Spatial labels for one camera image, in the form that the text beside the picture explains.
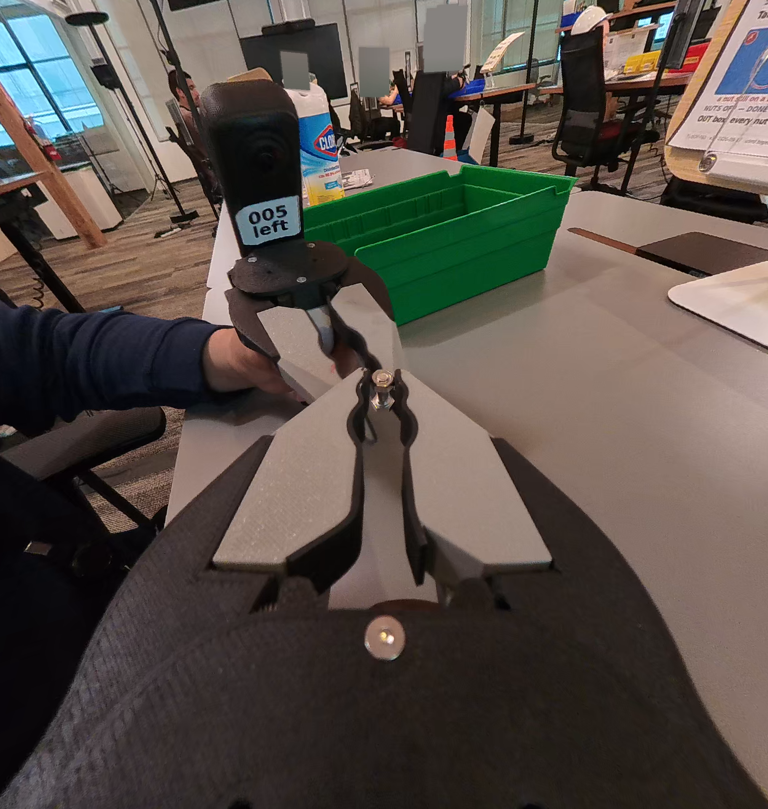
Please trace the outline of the person's office chair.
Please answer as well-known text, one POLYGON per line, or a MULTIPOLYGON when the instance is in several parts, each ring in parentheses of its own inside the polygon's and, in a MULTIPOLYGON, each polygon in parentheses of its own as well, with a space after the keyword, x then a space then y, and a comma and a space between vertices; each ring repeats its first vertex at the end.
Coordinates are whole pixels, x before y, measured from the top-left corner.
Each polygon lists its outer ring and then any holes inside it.
POLYGON ((159 407, 86 413, 2 450, 0 458, 64 496, 102 529, 106 526, 87 499, 86 489, 137 527, 157 529, 155 519, 143 514, 94 470, 145 447, 165 432, 166 415, 159 407))

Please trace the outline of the person's left forearm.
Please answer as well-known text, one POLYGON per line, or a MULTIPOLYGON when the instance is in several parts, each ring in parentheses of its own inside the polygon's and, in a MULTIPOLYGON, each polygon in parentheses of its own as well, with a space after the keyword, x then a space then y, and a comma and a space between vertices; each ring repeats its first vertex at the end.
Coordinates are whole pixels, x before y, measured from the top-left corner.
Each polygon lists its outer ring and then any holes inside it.
POLYGON ((0 426, 38 434, 85 410, 212 402, 203 352, 217 329, 197 319, 0 302, 0 426))

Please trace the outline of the white paper sign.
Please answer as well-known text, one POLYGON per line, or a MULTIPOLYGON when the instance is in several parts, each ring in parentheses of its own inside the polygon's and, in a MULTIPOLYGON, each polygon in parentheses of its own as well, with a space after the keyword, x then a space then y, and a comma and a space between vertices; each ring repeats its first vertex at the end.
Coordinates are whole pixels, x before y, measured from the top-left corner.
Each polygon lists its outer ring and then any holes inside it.
POLYGON ((524 35, 524 31, 514 32, 506 36, 493 48, 487 59, 482 63, 480 72, 483 75, 492 75, 502 62, 510 46, 524 35))

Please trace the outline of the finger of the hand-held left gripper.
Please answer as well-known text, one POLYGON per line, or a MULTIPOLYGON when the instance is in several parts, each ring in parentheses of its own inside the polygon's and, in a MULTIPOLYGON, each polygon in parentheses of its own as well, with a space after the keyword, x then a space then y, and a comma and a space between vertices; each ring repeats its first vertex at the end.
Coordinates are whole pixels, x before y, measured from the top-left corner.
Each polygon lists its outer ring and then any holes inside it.
POLYGON ((363 284, 341 287, 329 301, 338 337, 370 371, 403 368, 403 349, 395 322, 363 284))
POLYGON ((300 401, 311 404, 359 369, 358 354, 328 307, 275 307, 259 319, 278 353, 278 370, 300 401))

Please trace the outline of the white stand base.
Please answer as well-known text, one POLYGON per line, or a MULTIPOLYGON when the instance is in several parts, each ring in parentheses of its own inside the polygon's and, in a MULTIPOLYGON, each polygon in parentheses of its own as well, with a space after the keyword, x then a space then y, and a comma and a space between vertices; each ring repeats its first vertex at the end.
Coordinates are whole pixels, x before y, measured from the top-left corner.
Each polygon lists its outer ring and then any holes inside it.
MULTIPOLYGON (((768 197, 762 198, 768 208, 768 197)), ((768 349, 768 260, 675 286, 669 301, 768 349)))

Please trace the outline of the black wall screen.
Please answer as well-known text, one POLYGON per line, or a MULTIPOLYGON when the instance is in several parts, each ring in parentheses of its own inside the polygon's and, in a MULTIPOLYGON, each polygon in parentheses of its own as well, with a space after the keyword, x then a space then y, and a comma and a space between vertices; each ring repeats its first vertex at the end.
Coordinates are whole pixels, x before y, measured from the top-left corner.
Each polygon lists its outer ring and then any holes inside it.
POLYGON ((284 83, 280 53, 308 56, 308 70, 333 103, 348 97, 338 25, 298 19, 267 25, 259 35, 239 38, 246 67, 262 67, 277 84, 284 83))

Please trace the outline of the person's left hand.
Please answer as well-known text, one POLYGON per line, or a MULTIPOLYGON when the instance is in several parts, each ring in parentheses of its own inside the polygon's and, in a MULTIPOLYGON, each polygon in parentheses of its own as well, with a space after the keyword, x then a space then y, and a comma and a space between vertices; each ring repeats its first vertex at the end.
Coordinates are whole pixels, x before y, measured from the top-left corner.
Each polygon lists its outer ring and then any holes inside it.
POLYGON ((277 365, 241 342, 236 329, 218 329, 207 339, 202 354, 203 375, 216 392, 253 388, 303 401, 281 376, 277 365))

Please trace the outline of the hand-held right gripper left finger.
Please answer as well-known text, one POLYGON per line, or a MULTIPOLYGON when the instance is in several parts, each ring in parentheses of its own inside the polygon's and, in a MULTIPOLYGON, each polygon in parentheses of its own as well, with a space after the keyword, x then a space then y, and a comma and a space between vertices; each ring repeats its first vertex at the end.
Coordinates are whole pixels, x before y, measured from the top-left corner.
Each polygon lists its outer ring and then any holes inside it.
POLYGON ((329 590, 359 557, 367 373, 355 370, 272 437, 212 558, 221 570, 329 590))

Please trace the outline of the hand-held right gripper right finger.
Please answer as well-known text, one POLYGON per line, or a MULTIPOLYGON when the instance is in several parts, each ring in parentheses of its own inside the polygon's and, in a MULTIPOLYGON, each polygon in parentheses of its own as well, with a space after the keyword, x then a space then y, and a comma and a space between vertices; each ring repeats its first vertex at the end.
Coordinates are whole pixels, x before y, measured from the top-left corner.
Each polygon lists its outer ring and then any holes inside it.
POLYGON ((553 556, 499 444, 408 370, 390 417, 390 597, 438 601, 463 581, 539 573, 553 556))

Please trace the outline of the green plastic bin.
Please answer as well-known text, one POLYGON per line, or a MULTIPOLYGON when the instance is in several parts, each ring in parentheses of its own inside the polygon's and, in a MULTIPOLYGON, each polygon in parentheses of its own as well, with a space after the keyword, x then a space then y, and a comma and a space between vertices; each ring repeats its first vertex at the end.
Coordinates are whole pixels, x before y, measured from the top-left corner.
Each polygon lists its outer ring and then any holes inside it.
POLYGON ((463 164, 304 211, 385 283, 402 326, 546 268, 575 178, 463 164))

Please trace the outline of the black light stand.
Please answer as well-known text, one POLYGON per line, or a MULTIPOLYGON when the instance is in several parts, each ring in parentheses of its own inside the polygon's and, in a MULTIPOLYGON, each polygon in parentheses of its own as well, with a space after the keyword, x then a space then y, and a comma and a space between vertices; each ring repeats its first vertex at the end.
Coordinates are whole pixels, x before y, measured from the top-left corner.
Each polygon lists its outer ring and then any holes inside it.
POLYGON ((193 221, 198 218, 198 211, 187 211, 183 207, 179 197, 177 196, 175 187, 170 181, 167 172, 161 163, 160 157, 153 146, 151 138, 136 111, 136 107, 132 103, 131 98, 128 96, 122 80, 119 77, 113 62, 111 61, 110 56, 108 55, 102 38, 97 31, 99 27, 104 27, 106 25, 106 23, 109 21, 109 16, 102 11, 81 11, 67 15, 64 18, 64 21, 67 26, 86 30, 91 35, 96 49, 99 52, 99 56, 93 57, 93 63, 90 69, 92 70, 98 85, 112 92, 118 97, 119 101, 123 102, 124 108, 127 112, 128 121, 135 129, 139 143, 145 151, 147 162, 153 171, 153 191, 156 191, 158 188, 162 188, 162 191, 167 197, 169 197, 177 209, 176 214, 169 215, 169 226, 164 230, 158 230, 155 233, 154 238, 156 240, 167 239, 190 228, 193 221))

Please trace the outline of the disinfecting wipes canister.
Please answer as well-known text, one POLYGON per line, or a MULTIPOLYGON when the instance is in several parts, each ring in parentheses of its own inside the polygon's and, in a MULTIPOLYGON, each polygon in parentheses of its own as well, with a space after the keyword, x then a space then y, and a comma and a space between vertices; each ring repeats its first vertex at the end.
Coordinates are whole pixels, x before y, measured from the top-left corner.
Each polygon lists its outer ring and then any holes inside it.
POLYGON ((286 92, 299 120, 300 170, 308 206, 342 199, 345 189, 326 93, 315 83, 308 91, 286 92))

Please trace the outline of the black office chair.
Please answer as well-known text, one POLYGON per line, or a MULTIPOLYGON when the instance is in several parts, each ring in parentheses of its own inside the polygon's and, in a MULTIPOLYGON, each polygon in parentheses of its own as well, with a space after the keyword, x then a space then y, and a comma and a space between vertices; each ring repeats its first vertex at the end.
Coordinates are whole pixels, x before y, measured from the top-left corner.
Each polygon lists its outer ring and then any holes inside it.
POLYGON ((554 136, 552 157, 564 163, 565 174, 574 177, 579 168, 594 172, 586 190, 625 195, 634 162, 645 144, 660 138, 648 116, 646 99, 621 107, 621 117, 611 118, 603 66, 604 34, 601 27, 570 32, 561 44, 562 116, 554 136), (613 172, 629 155, 620 188, 599 182, 601 167, 613 172))

